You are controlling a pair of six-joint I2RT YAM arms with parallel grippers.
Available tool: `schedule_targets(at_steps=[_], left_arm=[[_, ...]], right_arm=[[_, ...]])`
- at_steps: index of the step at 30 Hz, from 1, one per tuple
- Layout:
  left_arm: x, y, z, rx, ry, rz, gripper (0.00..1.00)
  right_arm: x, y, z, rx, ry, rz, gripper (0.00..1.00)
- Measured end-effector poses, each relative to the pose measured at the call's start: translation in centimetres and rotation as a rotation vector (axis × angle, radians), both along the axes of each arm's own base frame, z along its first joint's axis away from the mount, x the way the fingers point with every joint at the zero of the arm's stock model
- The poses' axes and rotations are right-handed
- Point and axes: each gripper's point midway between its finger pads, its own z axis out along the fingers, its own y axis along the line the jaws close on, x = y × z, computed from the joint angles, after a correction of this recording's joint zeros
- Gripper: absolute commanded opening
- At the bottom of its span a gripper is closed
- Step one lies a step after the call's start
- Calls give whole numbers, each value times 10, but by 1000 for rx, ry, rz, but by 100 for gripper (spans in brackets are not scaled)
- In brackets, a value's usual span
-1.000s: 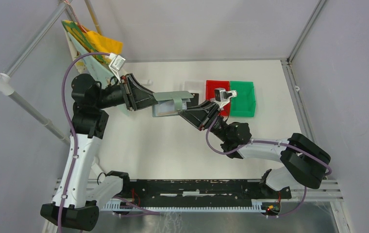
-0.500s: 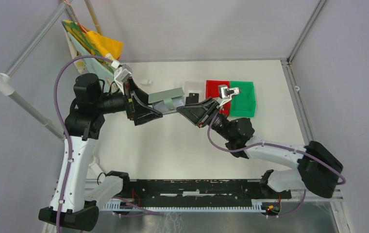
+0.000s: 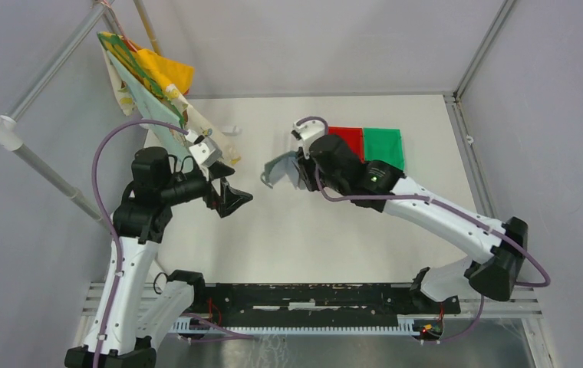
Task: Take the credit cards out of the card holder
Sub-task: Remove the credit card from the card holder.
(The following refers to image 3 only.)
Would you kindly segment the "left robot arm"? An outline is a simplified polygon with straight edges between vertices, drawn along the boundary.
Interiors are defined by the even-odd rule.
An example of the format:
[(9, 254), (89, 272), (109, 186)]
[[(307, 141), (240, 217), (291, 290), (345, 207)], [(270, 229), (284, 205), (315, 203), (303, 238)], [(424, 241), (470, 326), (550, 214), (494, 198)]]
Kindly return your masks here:
[(233, 169), (221, 163), (205, 176), (197, 163), (174, 172), (171, 155), (158, 146), (136, 152), (132, 181), (111, 216), (114, 240), (109, 273), (88, 335), (64, 358), (66, 367), (153, 367), (164, 337), (185, 311), (206, 306), (203, 274), (175, 270), (156, 301), (140, 314), (150, 266), (156, 258), (175, 205), (202, 199), (222, 218), (251, 202), (252, 194), (227, 181)]

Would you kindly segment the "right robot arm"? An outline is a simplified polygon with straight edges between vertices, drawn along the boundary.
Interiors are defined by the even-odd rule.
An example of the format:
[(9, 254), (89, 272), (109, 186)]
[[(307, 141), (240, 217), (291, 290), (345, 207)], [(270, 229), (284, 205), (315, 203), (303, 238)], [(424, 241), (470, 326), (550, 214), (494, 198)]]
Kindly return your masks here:
[(332, 189), (339, 202), (407, 220), (464, 252), (459, 261), (419, 272), (409, 293), (414, 310), (428, 313), (464, 291), (494, 301), (510, 299), (525, 261), (526, 222), (517, 217), (503, 222), (460, 207), (389, 163), (360, 160), (337, 135), (294, 137), (299, 173), (309, 191)]

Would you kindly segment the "green leather card holder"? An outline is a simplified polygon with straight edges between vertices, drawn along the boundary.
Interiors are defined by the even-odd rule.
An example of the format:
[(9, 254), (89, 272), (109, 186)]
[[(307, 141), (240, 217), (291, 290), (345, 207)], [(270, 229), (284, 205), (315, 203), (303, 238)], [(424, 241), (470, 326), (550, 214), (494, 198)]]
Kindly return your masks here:
[(260, 174), (261, 182), (270, 189), (284, 178), (289, 179), (295, 189), (301, 187), (297, 153), (295, 151), (283, 153), (272, 161), (267, 162)]

